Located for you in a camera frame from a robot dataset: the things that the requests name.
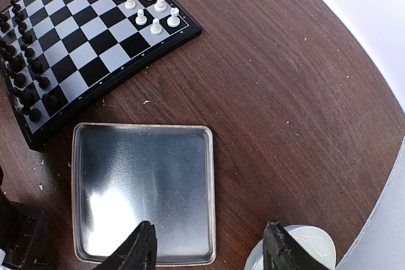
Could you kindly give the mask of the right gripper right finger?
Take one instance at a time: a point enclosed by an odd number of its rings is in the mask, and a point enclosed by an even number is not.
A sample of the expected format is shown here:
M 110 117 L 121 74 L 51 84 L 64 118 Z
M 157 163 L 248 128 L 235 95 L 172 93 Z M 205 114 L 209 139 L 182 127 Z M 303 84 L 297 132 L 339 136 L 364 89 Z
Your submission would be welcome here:
M 274 220 L 268 221 L 263 233 L 263 269 L 323 269 L 323 264 Z

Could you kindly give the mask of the black chess pawn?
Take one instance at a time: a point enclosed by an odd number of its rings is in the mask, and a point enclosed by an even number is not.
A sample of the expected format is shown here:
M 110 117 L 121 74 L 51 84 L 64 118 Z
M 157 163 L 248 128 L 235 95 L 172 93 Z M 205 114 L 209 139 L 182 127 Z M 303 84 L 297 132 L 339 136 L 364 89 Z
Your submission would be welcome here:
M 54 109 L 54 108 L 58 107 L 58 104 L 59 104 L 58 98 L 56 96 L 54 96 L 54 95 L 51 95 L 51 94 L 44 94 L 42 96 L 42 101 L 43 101 L 45 106 L 47 106 L 47 107 L 49 107 L 51 109 Z
M 47 90 L 51 84 L 50 80 L 48 79 L 48 77 L 44 77 L 41 75 L 36 75 L 34 77 L 34 79 L 37 81 L 38 86 L 42 89 L 42 90 Z

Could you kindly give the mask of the black white chess board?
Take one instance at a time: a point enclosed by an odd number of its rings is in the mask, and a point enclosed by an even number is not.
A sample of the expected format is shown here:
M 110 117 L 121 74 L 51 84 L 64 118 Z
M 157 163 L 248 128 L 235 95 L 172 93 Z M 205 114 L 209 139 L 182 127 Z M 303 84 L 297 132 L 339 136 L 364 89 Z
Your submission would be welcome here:
M 156 0 L 134 0 L 135 9 L 125 9 L 126 0 L 11 0 L 1 12 L 1 76 L 23 137 L 32 150 L 39 150 L 61 127 L 98 98 L 148 65 L 196 38 L 202 27 L 176 0 L 165 0 L 158 13 Z M 171 8 L 180 10 L 180 25 L 170 28 Z M 135 24 L 143 9 L 147 23 Z M 163 27 L 152 35 L 158 18 Z M 36 75 L 51 84 L 42 90 Z M 29 90 L 37 102 L 30 108 L 41 112 L 34 123 L 22 113 L 11 89 Z M 58 98 L 58 107 L 44 105 L 42 96 Z

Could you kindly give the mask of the black rook piece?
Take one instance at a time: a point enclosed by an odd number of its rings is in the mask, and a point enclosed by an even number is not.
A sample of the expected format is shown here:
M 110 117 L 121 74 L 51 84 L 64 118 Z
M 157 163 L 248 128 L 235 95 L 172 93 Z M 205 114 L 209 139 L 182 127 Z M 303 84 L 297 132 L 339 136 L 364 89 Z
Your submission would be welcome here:
M 41 119 L 41 112 L 37 108 L 23 107 L 22 113 L 28 116 L 29 120 L 36 123 Z

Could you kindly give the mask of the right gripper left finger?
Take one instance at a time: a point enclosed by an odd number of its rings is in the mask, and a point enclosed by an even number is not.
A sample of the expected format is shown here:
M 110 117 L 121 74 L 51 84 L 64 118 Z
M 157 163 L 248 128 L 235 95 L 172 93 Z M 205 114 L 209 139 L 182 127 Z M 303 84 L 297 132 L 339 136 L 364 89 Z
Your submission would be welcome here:
M 142 221 L 128 238 L 101 264 L 100 269 L 156 269 L 156 230 L 149 221 Z

